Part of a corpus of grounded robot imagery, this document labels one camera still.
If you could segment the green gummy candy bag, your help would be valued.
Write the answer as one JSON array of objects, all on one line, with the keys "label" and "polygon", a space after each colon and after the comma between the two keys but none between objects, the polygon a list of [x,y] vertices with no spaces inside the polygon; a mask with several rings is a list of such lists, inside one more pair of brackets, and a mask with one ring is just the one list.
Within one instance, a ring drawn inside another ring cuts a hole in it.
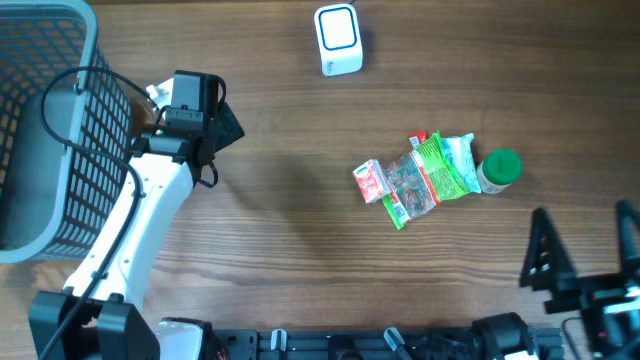
[{"label": "green gummy candy bag", "polygon": [[446,158],[439,131],[399,159],[383,165],[382,173],[390,188],[382,203],[397,230],[442,202],[471,192]]}]

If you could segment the small red orange box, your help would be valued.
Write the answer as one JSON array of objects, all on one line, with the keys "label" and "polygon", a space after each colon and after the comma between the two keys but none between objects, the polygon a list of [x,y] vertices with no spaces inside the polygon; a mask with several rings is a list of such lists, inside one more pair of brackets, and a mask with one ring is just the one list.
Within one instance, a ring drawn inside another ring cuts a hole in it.
[{"label": "small red orange box", "polygon": [[366,203],[375,203],[391,190],[377,159],[369,159],[353,170],[358,187]]}]

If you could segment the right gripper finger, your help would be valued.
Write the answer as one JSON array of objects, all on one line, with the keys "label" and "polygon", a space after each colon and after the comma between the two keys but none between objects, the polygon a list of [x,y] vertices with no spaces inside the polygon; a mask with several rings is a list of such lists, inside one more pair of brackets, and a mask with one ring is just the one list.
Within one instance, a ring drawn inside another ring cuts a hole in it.
[{"label": "right gripper finger", "polygon": [[625,275],[638,275],[639,252],[634,232],[639,229],[639,211],[630,201],[616,203],[616,226],[620,271]]},{"label": "right gripper finger", "polygon": [[519,279],[534,291],[568,291],[576,287],[576,269],[568,256],[549,212],[532,213],[530,237]]}]

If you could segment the teal white wipes packet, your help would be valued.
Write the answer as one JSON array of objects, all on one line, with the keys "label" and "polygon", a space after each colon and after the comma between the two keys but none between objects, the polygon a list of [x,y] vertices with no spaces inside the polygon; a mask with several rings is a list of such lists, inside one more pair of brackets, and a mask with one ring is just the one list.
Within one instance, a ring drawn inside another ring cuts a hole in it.
[{"label": "teal white wipes packet", "polygon": [[446,137],[441,139],[441,146],[445,158],[459,173],[464,184],[471,192],[480,193],[481,187],[477,178],[472,152],[473,140],[473,133]]}]

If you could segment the red stick sachet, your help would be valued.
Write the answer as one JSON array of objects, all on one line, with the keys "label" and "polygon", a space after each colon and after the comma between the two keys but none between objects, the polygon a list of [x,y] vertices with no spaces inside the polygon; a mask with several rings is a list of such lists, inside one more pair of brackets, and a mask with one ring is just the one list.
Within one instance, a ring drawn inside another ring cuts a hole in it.
[{"label": "red stick sachet", "polygon": [[409,142],[413,148],[419,147],[429,138],[425,130],[419,130],[408,135]]}]

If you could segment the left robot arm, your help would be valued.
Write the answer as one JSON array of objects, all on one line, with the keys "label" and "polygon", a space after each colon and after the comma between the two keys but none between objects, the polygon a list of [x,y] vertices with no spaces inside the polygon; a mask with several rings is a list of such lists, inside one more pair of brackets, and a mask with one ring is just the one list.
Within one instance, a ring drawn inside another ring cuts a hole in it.
[{"label": "left robot arm", "polygon": [[39,292],[29,310],[41,359],[215,359],[208,322],[142,316],[153,262],[168,227],[217,151],[245,134],[217,75],[176,71],[171,101],[144,128],[124,163],[127,177],[104,227],[62,291]]}]

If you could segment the green lid jar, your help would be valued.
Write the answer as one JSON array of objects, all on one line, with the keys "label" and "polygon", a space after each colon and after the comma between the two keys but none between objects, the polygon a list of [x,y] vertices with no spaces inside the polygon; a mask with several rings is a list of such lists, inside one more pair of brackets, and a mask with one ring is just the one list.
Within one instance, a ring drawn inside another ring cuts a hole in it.
[{"label": "green lid jar", "polygon": [[502,192],[516,182],[522,173],[520,156],[506,148],[494,150],[476,168],[481,191],[488,194]]}]

